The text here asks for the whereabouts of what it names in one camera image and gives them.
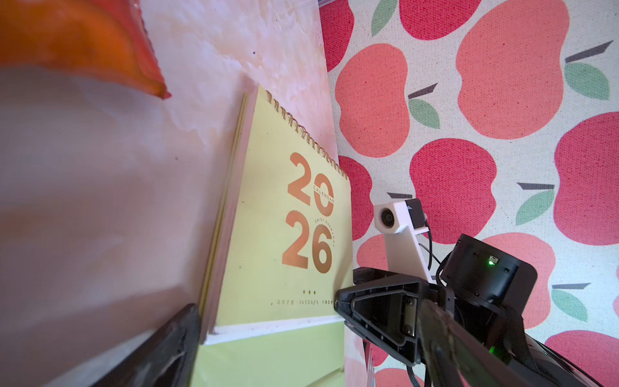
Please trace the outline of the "yellow-green calendar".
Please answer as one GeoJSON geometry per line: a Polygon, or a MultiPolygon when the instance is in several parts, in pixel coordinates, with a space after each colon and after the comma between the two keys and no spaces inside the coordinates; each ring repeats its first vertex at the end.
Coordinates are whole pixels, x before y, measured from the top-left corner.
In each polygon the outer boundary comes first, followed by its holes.
{"type": "Polygon", "coordinates": [[[243,98],[228,172],[191,385],[344,385],[347,174],[261,86],[243,98]]]}

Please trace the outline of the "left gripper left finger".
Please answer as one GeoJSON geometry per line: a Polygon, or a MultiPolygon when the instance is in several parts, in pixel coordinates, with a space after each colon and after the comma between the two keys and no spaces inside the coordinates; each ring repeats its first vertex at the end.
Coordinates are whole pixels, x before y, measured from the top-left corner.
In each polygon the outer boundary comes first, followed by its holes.
{"type": "Polygon", "coordinates": [[[201,319],[190,303],[160,327],[96,386],[187,386],[198,353],[201,319]]]}

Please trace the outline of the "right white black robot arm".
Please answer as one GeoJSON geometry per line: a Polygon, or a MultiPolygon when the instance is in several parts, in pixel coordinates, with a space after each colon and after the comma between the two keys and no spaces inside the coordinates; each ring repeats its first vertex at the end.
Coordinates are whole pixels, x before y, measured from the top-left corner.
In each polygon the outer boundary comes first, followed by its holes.
{"type": "Polygon", "coordinates": [[[426,386],[594,386],[576,364],[531,338],[522,312],[536,269],[462,235],[435,283],[359,268],[335,295],[356,335],[407,369],[426,368],[426,386]]]}

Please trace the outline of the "orange snack bag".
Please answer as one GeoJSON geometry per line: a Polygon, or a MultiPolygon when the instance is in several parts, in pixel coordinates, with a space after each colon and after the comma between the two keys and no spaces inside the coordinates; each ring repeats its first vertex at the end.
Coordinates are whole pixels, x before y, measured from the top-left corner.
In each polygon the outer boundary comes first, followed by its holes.
{"type": "Polygon", "coordinates": [[[138,1],[3,1],[1,65],[33,65],[170,98],[138,1]]]}

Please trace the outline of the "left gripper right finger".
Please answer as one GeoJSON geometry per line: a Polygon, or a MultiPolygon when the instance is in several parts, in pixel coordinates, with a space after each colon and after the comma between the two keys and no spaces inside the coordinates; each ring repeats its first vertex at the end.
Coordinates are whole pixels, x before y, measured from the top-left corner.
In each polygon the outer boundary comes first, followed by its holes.
{"type": "Polygon", "coordinates": [[[434,386],[528,385],[435,303],[422,302],[417,327],[434,386]]]}

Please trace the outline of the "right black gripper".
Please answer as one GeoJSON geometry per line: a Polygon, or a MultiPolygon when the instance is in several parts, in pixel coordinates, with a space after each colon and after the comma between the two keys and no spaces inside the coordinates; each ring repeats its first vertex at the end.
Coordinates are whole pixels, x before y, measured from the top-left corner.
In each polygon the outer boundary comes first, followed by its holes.
{"type": "Polygon", "coordinates": [[[425,361],[417,326],[428,301],[505,364],[534,366],[522,313],[535,287],[534,266],[468,235],[438,267],[430,284],[420,277],[359,268],[353,287],[335,295],[335,311],[362,339],[403,364],[425,361]]]}

